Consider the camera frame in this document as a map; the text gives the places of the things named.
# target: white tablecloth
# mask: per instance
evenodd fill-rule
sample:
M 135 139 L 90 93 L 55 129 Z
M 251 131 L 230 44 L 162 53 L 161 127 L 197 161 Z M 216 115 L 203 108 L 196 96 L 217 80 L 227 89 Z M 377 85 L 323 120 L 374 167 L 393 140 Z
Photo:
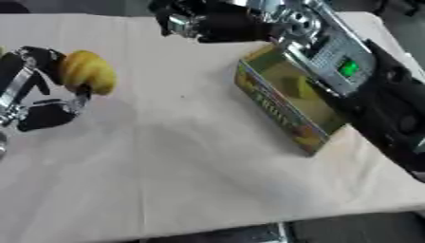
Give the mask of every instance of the white tablecloth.
M 406 60 L 378 18 L 342 16 Z M 233 84 L 238 58 L 262 44 L 200 45 L 162 38 L 151 18 L 81 14 L 0 15 L 0 44 L 89 49 L 120 78 L 112 96 L 67 126 L 10 132 L 0 163 L 1 243 L 184 234 L 425 205 L 425 185 L 351 128 L 305 158 Z

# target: table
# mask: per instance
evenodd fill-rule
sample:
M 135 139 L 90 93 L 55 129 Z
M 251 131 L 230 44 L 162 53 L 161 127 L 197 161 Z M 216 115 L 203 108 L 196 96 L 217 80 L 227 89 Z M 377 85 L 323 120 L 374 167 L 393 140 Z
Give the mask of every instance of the table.
M 382 22 L 342 13 L 421 76 Z M 89 49 L 119 85 L 73 123 L 11 135 L 0 163 L 0 242 L 185 234 L 425 205 L 416 182 L 346 127 L 313 159 L 232 83 L 261 43 L 162 38 L 151 18 L 0 15 L 0 43 Z

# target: cardboard box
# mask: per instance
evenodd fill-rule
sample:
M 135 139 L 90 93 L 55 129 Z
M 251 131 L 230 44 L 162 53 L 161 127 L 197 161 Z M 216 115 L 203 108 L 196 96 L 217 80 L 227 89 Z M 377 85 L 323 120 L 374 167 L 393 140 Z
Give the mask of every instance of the cardboard box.
M 309 86 L 303 71 L 273 46 L 242 58 L 235 82 L 309 155 L 346 124 Z

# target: silver metal part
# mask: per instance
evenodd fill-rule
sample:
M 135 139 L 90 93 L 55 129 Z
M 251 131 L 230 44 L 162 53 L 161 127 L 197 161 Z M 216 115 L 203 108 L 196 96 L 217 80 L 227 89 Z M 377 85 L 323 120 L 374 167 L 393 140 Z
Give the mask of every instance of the silver metal part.
M 222 1 L 268 12 L 265 19 L 277 24 L 273 41 L 284 56 L 333 95 L 350 95 L 375 70 L 371 51 L 322 0 Z M 341 73 L 346 61 L 358 65 L 353 76 Z
M 25 57 L 25 53 L 16 52 L 25 58 L 24 67 L 16 74 L 13 81 L 6 88 L 5 92 L 0 97 L 0 124 L 3 126 L 9 125 L 19 113 L 20 106 L 14 104 L 16 96 L 22 89 L 24 84 L 33 75 L 36 67 L 36 61 L 31 57 Z
M 197 35 L 197 31 L 194 29 L 195 20 L 196 19 L 173 14 L 168 21 L 168 30 L 185 38 L 195 38 Z

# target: yellow fruit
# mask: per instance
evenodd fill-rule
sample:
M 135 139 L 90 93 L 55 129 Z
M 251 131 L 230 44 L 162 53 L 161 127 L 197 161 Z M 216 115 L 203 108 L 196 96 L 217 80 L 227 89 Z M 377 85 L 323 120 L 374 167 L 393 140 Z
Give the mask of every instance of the yellow fruit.
M 87 84 L 98 95 L 112 92 L 117 82 L 112 66 L 97 54 L 86 50 L 66 56 L 60 66 L 60 75 L 63 85 L 70 91 Z

